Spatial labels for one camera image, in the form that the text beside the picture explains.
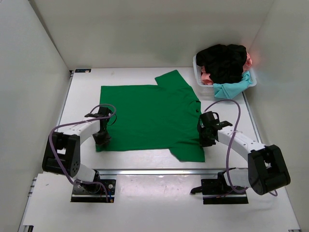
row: green t-shirt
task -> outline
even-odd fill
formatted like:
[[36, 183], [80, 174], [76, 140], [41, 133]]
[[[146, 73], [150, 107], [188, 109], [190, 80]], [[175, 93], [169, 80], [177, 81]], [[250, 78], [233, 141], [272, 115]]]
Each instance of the green t-shirt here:
[[114, 105], [117, 121], [107, 127], [110, 144], [97, 151], [168, 148], [179, 161], [204, 162], [197, 132], [200, 101], [194, 91], [177, 70], [155, 81], [157, 86], [101, 87], [100, 104]]

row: white wall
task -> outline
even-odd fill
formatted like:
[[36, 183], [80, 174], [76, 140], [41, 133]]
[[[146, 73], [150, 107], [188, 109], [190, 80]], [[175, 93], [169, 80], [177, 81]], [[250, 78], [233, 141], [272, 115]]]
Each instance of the white wall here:
[[16, 232], [69, 71], [27, 0], [0, 0], [0, 232]]
[[251, 49], [258, 85], [247, 95], [265, 143], [277, 144], [288, 194], [309, 231], [309, 1], [276, 0]]
[[217, 43], [250, 47], [273, 0], [32, 0], [76, 67], [191, 67]]

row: white plastic basket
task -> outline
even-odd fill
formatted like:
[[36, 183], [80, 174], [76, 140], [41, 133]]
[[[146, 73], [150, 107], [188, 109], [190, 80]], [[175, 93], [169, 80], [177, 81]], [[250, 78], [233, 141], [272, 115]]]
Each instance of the white plastic basket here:
[[[193, 57], [193, 69], [194, 69], [195, 78], [197, 79], [199, 92], [202, 95], [214, 95], [213, 86], [205, 85], [202, 82], [202, 79], [201, 79], [202, 68], [197, 65], [197, 56], [196, 55]], [[251, 69], [249, 70], [249, 72], [250, 72], [250, 75], [251, 75], [252, 84], [249, 85], [248, 87], [253, 87], [253, 86], [256, 85], [255, 74]]]

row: teal cloth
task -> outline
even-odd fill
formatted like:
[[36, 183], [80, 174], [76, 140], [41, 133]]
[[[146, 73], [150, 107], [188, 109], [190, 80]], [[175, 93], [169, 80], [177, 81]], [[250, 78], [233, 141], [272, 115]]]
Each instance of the teal cloth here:
[[213, 84], [214, 96], [216, 98], [233, 99], [242, 91], [252, 84], [251, 75], [249, 71], [242, 74], [242, 80], [238, 83]]

